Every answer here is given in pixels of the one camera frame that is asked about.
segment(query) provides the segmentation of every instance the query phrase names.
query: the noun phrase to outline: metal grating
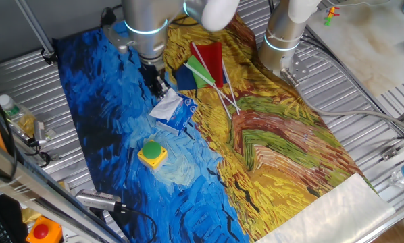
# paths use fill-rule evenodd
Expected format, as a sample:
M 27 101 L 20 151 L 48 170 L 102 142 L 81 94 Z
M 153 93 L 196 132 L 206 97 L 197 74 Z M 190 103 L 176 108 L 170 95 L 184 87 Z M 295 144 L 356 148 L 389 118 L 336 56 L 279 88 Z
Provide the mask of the metal grating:
M 56 131 L 57 136 L 42 151 L 58 154 L 59 160 L 51 161 L 44 170 L 54 180 L 67 182 L 73 195 L 82 189 L 95 190 L 57 66 L 47 65 L 40 51 L 0 64 L 0 94 L 4 93 L 43 120 L 46 130 Z M 105 218 L 108 226 L 125 238 L 108 212 L 105 212 Z
M 327 7 L 331 7 L 327 0 L 323 0 L 318 5 L 319 10 Z M 266 0 L 242 1 L 238 7 L 238 13 L 255 33 L 258 44 L 263 40 L 269 12 Z M 390 98 L 386 98 L 385 102 L 381 99 L 378 101 L 366 93 L 348 73 L 339 71 L 334 62 L 331 62 L 317 48 L 310 47 L 307 43 L 301 43 L 297 49 L 301 61 L 309 69 L 309 76 L 304 80 L 299 80 L 300 87 L 316 107 L 326 111 L 353 109 L 371 111 L 379 110 L 378 108 L 382 104 L 382 108 L 395 117 L 404 112 L 404 102 L 400 104 L 397 100 L 404 101 L 404 96 L 399 95 L 399 93 L 404 94 L 404 85 L 398 87 L 397 91 L 391 91 L 391 94 L 386 95 L 385 97 Z M 393 127 L 377 117 L 366 115 L 322 116 L 322 119 L 355 160 L 367 179 L 375 186 L 381 198 L 394 208 L 401 208 L 404 205 L 404 189 L 390 186 L 389 177 L 404 161 L 385 163 L 380 156 L 389 146 L 399 141 L 397 139 L 399 134 Z
M 328 6 L 328 2 L 323 0 L 318 9 Z M 255 33 L 256 41 L 261 43 L 270 17 L 267 1 L 241 1 L 238 13 Z M 309 68 L 309 77 L 300 80 L 300 85 L 309 100 L 319 108 L 327 111 L 373 110 L 383 104 L 393 116 L 404 111 L 404 98 L 398 100 L 398 97 L 402 97 L 398 92 L 404 94 L 404 85 L 382 95 L 378 99 L 380 104 L 376 104 L 373 97 L 369 97 L 348 74 L 342 74 L 329 60 L 321 59 L 326 58 L 324 54 L 306 43 L 301 43 L 298 50 L 308 53 L 300 53 L 300 58 Z M 57 67 L 47 65 L 39 53 L 36 51 L 0 64 L 0 94 L 9 94 L 43 120 L 46 129 L 57 132 L 44 151 L 57 153 L 59 161 L 52 161 L 45 171 L 53 179 L 67 182 L 72 194 L 82 189 L 94 190 Z M 375 117 L 354 115 L 322 118 L 380 196 L 396 209 L 400 208 L 404 204 L 404 189 L 389 186 L 388 179 L 391 171 L 401 165 L 385 163 L 380 156 L 386 147 L 399 141 L 398 134 L 385 121 Z M 105 218 L 108 225 L 123 237 L 124 234 L 109 213 L 105 214 Z

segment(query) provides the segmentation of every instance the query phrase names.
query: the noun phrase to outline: red emergency button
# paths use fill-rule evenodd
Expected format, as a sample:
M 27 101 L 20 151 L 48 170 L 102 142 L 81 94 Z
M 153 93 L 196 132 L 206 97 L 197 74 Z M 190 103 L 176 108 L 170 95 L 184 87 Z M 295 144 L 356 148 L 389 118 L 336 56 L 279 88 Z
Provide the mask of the red emergency button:
M 46 225 L 40 224 L 34 229 L 34 237 L 37 239 L 43 239 L 49 233 L 49 228 Z

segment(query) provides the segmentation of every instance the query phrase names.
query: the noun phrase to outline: white cable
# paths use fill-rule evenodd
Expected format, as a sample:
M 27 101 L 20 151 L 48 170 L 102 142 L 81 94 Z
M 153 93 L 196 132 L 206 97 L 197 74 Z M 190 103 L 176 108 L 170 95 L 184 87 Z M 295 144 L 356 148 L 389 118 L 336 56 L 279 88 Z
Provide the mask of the white cable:
M 238 105 L 236 104 L 235 93 L 234 93 L 234 90 L 232 89 L 232 85 L 230 84 L 229 75 L 228 75 L 228 72 L 226 71 L 226 66 L 224 65 L 223 58 L 222 58 L 222 67 L 223 67 L 224 76 L 226 77 L 226 82 L 227 82 L 228 85 L 229 85 L 230 94 L 232 95 L 232 98 L 234 99 L 234 104 L 235 104 L 236 106 L 238 106 Z
M 389 3 L 389 2 L 391 2 L 391 0 L 388 0 L 385 3 L 377 3 L 377 4 L 369 4 L 368 2 L 360 2 L 360 3 L 354 3 L 354 4 L 341 5 L 341 4 L 332 3 L 330 0 L 327 0 L 327 2 L 333 4 L 333 6 L 336 6 L 336 7 L 347 7 L 347 6 L 356 6 L 356 5 L 360 5 L 360 4 L 366 4 L 367 6 L 379 6 L 379 5 L 384 5 L 384 4 Z
M 298 50 L 298 49 L 297 49 L 297 51 L 298 51 L 298 52 L 301 52 L 301 53 L 304 53 L 304 54 L 306 54 L 306 55 L 310 55 L 310 56 L 312 56 L 312 57 L 317 57 L 317 58 L 323 59 L 323 60 L 325 60 L 325 61 L 327 61 L 327 62 L 331 62 L 330 60 L 328 60 L 328 59 L 326 59 L 326 58 L 318 57 L 317 55 L 313 55 L 313 54 L 310 54 L 310 53 L 306 53 L 306 52 L 304 52 L 304 51 L 302 51 L 302 50 Z M 338 68 L 338 67 L 335 66 L 335 65 L 333 65 L 333 66 L 336 67 L 336 68 L 346 77 L 345 73 L 344 73 L 340 68 Z M 404 123 L 403 123 L 403 122 L 401 122 L 401 121 L 399 121 L 399 120 L 397 120 L 397 119 L 395 119 L 395 118 L 393 118 L 393 117 L 391 117 L 391 116 L 389 116 L 389 115 L 385 115 L 385 114 L 382 114 L 382 113 L 377 112 L 377 111 L 365 111 L 365 110 L 342 111 L 342 112 L 322 111 L 322 110 L 318 109 L 317 107 L 315 107 L 314 105 L 312 105 L 312 104 L 307 100 L 307 98 L 305 98 L 304 93 L 303 93 L 303 91 L 299 88 L 299 86 L 298 86 L 296 89 L 297 89 L 297 92 L 299 93 L 300 97 L 303 99 L 304 103 L 305 103 L 308 107 L 310 107 L 311 109 L 313 109 L 314 111 L 318 112 L 318 113 L 321 114 L 321 115 L 327 115 L 327 116 L 344 116 L 344 115 L 355 115 L 355 114 L 374 115 L 374 116 L 376 116 L 376 117 L 380 117 L 380 118 L 382 118 L 382 119 L 386 119 L 386 120 L 388 120 L 388 121 L 390 121 L 390 122 L 393 122 L 393 123 L 397 124 L 398 126 L 400 126 L 400 127 L 402 127 L 402 128 L 404 129 Z
M 210 85 L 212 88 L 214 88 L 215 90 L 218 90 L 217 86 L 212 84 L 211 81 L 209 81 L 204 75 L 202 75 L 200 72 L 198 72 L 196 69 L 194 69 L 192 66 L 190 66 L 187 63 L 184 63 L 184 65 L 190 69 L 192 72 L 194 72 L 196 75 L 198 75 L 199 77 L 201 77 L 208 85 Z M 238 105 L 235 105 L 226 95 L 224 95 L 224 93 L 220 92 L 220 94 L 227 100 L 229 101 L 229 103 L 231 103 L 235 109 L 237 110 L 241 110 L 240 107 L 238 107 Z

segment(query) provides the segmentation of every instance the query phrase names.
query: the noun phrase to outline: white cloth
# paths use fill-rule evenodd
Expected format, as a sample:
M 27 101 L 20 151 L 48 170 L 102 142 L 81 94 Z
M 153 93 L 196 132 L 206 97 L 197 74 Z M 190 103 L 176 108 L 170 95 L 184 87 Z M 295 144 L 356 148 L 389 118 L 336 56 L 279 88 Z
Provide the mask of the white cloth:
M 356 242 L 395 213 L 354 174 L 257 243 Z
M 182 98 L 176 94 L 175 90 L 170 88 L 164 98 L 154 107 L 149 115 L 169 121 L 181 101 Z

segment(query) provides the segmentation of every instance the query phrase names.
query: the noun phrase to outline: metal cylinder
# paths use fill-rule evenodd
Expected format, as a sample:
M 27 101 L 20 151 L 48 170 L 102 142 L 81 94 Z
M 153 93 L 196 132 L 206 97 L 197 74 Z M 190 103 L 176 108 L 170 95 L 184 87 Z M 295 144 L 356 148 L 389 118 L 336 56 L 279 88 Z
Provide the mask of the metal cylinder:
M 124 20 L 141 61 L 161 69 L 168 41 L 168 21 L 182 9 L 184 0 L 122 0 Z
M 202 24 L 202 14 L 207 0 L 187 0 L 184 4 L 184 12 Z
M 261 48 L 259 58 L 269 70 L 280 76 L 283 68 L 289 68 L 295 47 L 303 35 L 306 22 L 295 23 L 288 15 L 289 0 L 280 0 L 273 11 Z

